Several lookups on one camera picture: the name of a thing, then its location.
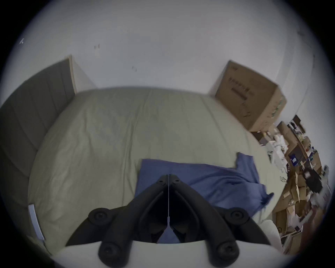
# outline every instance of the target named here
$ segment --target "wooden shelf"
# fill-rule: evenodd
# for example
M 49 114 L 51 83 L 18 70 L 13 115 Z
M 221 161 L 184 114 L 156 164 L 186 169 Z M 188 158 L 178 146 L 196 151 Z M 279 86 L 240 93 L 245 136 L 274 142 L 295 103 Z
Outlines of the wooden shelf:
M 298 139 L 298 136 L 296 135 L 296 133 L 295 133 L 292 129 L 291 129 L 291 131 L 292 131 L 292 133 L 294 134 L 294 136 L 295 136 L 295 138 L 296 138 L 296 140 L 297 140 L 297 142 L 298 142 L 298 145 L 297 145 L 297 146 L 299 146 L 300 150 L 302 151 L 303 156 L 305 157 L 305 160 L 308 159 L 308 155 L 307 155 L 307 153 L 306 153 L 306 149 L 305 149 L 305 147 L 303 146 L 302 142 Z

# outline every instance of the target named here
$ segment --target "blue blanket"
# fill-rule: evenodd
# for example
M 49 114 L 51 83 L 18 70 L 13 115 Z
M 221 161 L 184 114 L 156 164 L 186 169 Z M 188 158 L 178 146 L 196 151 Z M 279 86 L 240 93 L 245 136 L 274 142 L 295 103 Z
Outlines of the blue blanket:
M 237 154 L 236 169 L 207 164 L 173 163 L 162 160 L 144 159 L 139 172 L 135 196 L 155 183 L 160 176 L 174 174 L 191 186 L 211 205 L 245 209 L 250 217 L 264 208 L 273 197 L 267 194 L 265 185 L 260 184 L 253 157 Z M 176 236 L 168 231 L 160 243 L 177 243 Z

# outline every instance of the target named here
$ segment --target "white wall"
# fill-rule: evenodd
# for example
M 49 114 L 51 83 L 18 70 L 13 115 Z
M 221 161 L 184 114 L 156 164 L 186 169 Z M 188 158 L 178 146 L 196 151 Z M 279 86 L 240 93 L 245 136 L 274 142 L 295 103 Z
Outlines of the white wall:
M 1 104 L 24 80 L 68 54 L 98 87 L 213 93 L 229 59 L 274 80 L 286 24 L 266 0 L 56 1 L 22 34 L 24 44 L 17 45 L 1 85 Z
M 324 72 L 327 63 L 313 35 L 279 1 L 55 1 L 21 38 L 1 80 L 0 105 L 24 80 L 69 54 L 98 88 L 204 94 L 215 93 L 232 59 L 281 86 L 288 102 L 280 120 L 288 122 L 300 107 L 322 164 L 335 176 L 332 74 Z

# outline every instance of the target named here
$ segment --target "mattress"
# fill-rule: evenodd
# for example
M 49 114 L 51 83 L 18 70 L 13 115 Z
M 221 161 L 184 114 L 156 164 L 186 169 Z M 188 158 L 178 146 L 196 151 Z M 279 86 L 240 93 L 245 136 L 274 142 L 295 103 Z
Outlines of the mattress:
M 254 157 L 260 183 L 274 197 L 253 218 L 269 216 L 285 186 L 265 148 L 216 99 L 152 88 L 79 93 L 59 115 L 37 152 L 28 186 L 51 254 L 99 207 L 127 205 L 142 159 L 235 167 Z

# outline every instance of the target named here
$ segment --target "gray upholstered headboard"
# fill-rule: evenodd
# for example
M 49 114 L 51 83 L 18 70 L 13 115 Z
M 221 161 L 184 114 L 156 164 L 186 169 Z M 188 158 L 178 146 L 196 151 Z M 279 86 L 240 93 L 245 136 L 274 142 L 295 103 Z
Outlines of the gray upholstered headboard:
M 25 81 L 0 108 L 0 191 L 14 224 L 30 234 L 28 183 L 47 131 L 74 97 L 70 60 Z

